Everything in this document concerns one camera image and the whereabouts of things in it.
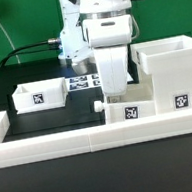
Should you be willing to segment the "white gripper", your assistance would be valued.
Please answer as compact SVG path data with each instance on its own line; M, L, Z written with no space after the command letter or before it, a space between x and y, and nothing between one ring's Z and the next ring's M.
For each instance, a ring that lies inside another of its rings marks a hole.
M127 92L127 46L95 48L96 69L104 96L122 96Z

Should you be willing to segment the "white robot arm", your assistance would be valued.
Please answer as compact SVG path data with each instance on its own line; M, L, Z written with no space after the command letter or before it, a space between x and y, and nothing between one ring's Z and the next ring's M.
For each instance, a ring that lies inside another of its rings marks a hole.
M133 1L59 0L64 23L59 59L78 74L85 74L93 59L107 97L127 92L127 46L139 35L130 11Z

